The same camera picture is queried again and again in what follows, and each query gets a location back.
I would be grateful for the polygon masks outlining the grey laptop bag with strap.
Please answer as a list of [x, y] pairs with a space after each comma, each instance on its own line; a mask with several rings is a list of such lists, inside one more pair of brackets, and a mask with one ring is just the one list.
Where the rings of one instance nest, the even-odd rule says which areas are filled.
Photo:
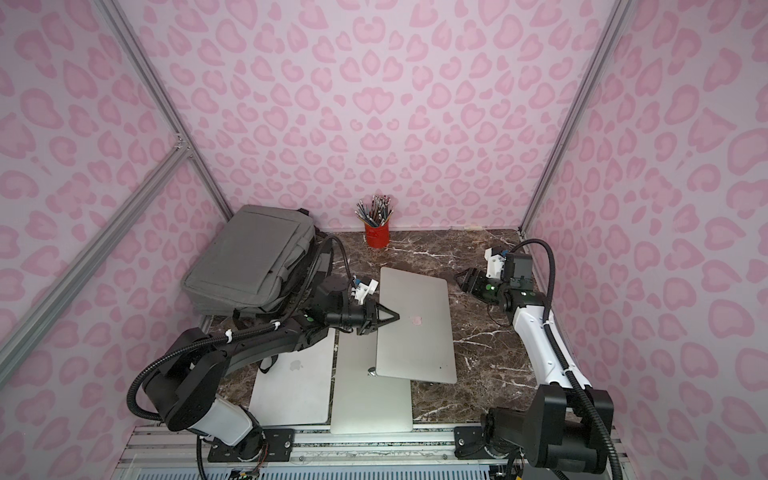
[[181, 287], [203, 315], [278, 317], [308, 277], [327, 274], [333, 247], [309, 212], [246, 205], [190, 267]]

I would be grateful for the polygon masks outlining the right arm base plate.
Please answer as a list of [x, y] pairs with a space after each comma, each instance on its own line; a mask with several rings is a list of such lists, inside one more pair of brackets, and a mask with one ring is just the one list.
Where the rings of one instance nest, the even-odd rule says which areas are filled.
[[491, 455], [486, 450], [486, 442], [481, 426], [456, 426], [453, 429], [454, 456], [458, 460], [486, 460]]

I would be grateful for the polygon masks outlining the silver apple laptop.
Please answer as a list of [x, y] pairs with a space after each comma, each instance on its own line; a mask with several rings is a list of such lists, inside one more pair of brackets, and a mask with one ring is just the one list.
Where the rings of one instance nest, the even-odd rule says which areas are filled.
[[335, 335], [300, 352], [280, 354], [256, 376], [248, 410], [265, 427], [324, 424], [330, 416]]
[[411, 385], [370, 373], [377, 336], [338, 339], [330, 431], [335, 435], [405, 433], [413, 429]]
[[383, 267], [379, 298], [399, 319], [378, 330], [376, 374], [455, 384], [456, 358], [447, 282]]

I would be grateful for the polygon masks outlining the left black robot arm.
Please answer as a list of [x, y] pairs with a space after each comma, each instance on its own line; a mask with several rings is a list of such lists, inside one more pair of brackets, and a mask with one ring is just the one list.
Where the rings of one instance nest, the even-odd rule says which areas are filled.
[[277, 318], [217, 335], [199, 328], [184, 331], [130, 384], [128, 410], [138, 418], [161, 422], [172, 432], [209, 437], [240, 461], [264, 456], [267, 437], [262, 426], [246, 408], [220, 397], [222, 380], [251, 364], [308, 349], [333, 329], [367, 335], [400, 317], [371, 297], [355, 300], [352, 273], [332, 272], [333, 255], [343, 250], [333, 235], [322, 240], [295, 303]]

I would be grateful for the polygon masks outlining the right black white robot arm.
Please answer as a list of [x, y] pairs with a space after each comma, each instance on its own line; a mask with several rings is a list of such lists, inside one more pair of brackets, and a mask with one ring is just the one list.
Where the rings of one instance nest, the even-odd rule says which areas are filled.
[[484, 272], [467, 269], [455, 276], [465, 293], [497, 306], [521, 338], [538, 383], [524, 411], [494, 407], [477, 428], [454, 430], [459, 460], [500, 458], [504, 477], [522, 478], [526, 467], [623, 478], [611, 436], [614, 403], [581, 373], [556, 325], [552, 311], [555, 256], [542, 239], [486, 250]]

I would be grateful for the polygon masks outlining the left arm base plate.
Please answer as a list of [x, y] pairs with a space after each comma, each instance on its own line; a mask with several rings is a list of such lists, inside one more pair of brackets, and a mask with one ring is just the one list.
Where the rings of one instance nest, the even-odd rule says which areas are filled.
[[294, 440], [295, 430], [291, 428], [260, 430], [256, 434], [250, 434], [234, 447], [216, 439], [210, 445], [207, 461], [209, 463], [288, 462], [293, 451]]

